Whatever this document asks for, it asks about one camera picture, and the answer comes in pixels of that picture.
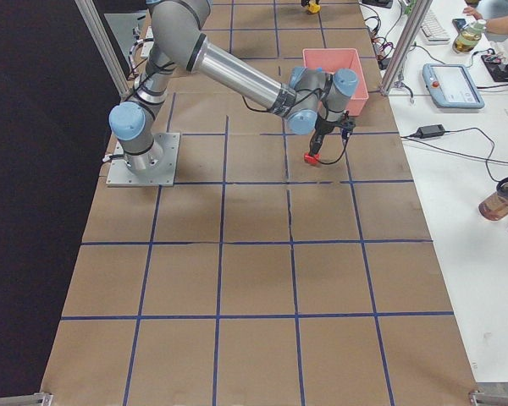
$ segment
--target tablet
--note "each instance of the tablet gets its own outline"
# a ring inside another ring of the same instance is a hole
[[[423,79],[438,107],[479,109],[485,106],[465,65],[426,63]]]

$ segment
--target metal base plate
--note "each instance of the metal base plate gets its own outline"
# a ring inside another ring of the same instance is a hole
[[[180,133],[157,133],[154,141],[163,149],[163,158],[154,168],[144,173],[130,171],[123,159],[111,162],[108,175],[108,186],[173,186],[179,154]],[[114,154],[123,154],[122,146],[117,142]]]

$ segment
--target human hand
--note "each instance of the human hand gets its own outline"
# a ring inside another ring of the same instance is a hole
[[[483,16],[474,8],[474,7],[465,7],[463,13],[466,15],[471,15],[475,19],[483,19]]]

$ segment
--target black power brick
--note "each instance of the black power brick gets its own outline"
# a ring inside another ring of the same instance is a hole
[[[426,139],[426,138],[434,138],[434,137],[441,137],[444,135],[446,130],[444,129],[442,124],[437,125],[424,125],[423,127],[419,127],[414,134],[410,134],[409,137],[411,138],[420,138],[420,139]]]

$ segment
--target pink bin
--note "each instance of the pink bin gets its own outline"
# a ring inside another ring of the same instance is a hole
[[[309,69],[322,68],[330,73],[334,73],[341,68],[352,69],[356,72],[359,85],[347,108],[351,116],[359,116],[369,98],[369,94],[367,93],[359,55],[355,48],[304,49],[303,65]]]

